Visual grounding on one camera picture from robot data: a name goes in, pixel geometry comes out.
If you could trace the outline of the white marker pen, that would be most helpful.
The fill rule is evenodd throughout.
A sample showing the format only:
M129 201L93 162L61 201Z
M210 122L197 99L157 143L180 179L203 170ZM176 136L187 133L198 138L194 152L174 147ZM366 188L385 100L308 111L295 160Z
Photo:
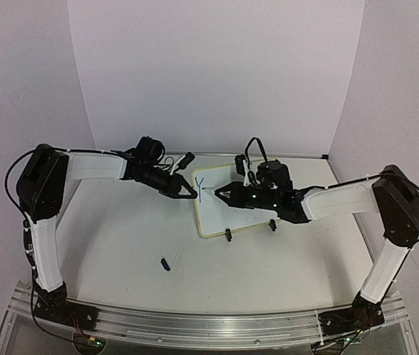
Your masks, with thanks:
M210 187L204 187L202 190L216 196L224 196L224 197L230 196L230 192L226 190L214 189Z

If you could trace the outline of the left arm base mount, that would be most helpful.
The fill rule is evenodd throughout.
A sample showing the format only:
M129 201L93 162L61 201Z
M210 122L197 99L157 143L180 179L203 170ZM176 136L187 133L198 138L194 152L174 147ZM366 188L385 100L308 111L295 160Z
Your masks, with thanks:
M33 313L41 320L77 327L81 331L92 331L98 317L96 307L69 301L63 294L38 296Z

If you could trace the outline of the blue marker cap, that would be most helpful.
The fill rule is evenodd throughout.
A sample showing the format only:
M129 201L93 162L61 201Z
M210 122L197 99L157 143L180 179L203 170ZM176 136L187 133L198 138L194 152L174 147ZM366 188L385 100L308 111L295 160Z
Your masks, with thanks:
M171 270L170 265L168 264L168 262L166 261L165 258L161 259L161 265L162 265L162 267L164 268L165 271L170 271Z

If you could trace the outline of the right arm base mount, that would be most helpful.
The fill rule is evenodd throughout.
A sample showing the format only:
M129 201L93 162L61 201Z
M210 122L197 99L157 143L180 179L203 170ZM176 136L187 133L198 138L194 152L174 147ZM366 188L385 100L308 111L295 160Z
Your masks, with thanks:
M364 331L384 324L381 304L356 297L347 308L325 311L318 316L321 329L326 336Z

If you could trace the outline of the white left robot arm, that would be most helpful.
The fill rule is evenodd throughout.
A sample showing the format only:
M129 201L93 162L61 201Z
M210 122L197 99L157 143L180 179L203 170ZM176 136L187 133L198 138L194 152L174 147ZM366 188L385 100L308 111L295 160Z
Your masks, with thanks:
M131 180L172 199L196 199L198 194L181 171L195 160L188 152L164 164L162 142L148 136L127 151L63 149L39 144L17 182L19 209L24 214L25 247L36 288L46 297L42 306L57 322L67 321L72 306L60 294L66 285L58 260L56 229L67 183L82 180Z

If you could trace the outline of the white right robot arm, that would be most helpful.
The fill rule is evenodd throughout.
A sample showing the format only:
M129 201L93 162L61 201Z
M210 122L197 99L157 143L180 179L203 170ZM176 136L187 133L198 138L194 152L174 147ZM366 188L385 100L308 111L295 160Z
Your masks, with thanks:
M419 240L419 188L396 166L373 176L328 187L295 189L288 167L279 160L260 163L256 171L239 155L233 181L215 190L215 196L237 209L273 211L292 224L305 224L345 214L377 213L384 227L384 243L359 296L378 304Z

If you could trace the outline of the white whiteboard yellow rim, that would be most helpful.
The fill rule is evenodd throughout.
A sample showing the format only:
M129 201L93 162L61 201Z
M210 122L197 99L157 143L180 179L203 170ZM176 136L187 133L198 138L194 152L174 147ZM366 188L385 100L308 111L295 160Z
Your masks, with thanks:
M215 195L202 190L204 187L217 189L232 181L242 181L243 177L236 173L234 164L195 169L191 173L191 178L192 187L198 193L195 213L199 234L202 237L223 235L226 229L235 232L266 225L271 219L276 223L280 221L273 211L228 207Z

